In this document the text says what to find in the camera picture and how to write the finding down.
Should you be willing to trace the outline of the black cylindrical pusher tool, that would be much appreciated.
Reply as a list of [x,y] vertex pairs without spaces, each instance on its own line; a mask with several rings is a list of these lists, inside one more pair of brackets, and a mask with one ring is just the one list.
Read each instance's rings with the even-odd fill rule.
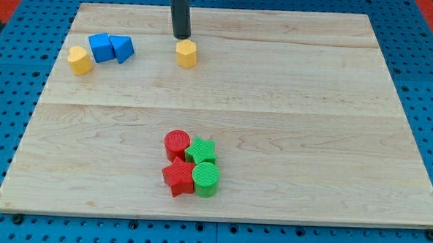
[[191,36],[189,0],[170,0],[170,14],[173,24],[173,36],[186,40]]

